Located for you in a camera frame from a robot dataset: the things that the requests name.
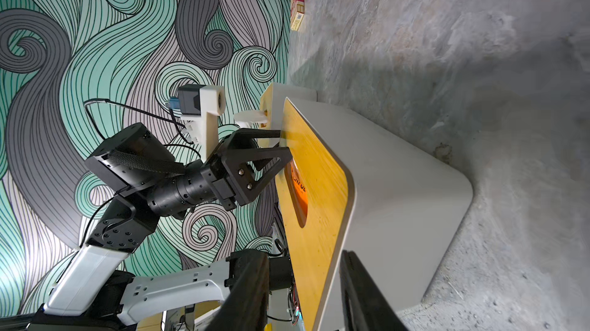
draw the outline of gray floor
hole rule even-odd
[[[590,329],[590,0],[306,0],[289,68],[474,186],[411,330]]]

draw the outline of stacked boxes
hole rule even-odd
[[[291,30],[299,30],[305,14],[305,0],[291,0]]]

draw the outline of teal and gray mural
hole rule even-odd
[[[225,136],[237,128],[234,113],[284,82],[288,47],[289,0],[0,0],[0,316],[47,300],[113,193],[83,164],[101,141],[85,100],[169,117],[164,103],[178,86],[221,85]],[[143,122],[163,143],[184,143],[150,116],[102,103],[91,112],[103,135]],[[179,162],[196,158],[170,149]],[[205,204],[184,221],[164,218],[122,268],[164,275],[268,250],[276,202],[268,187],[232,212]]]

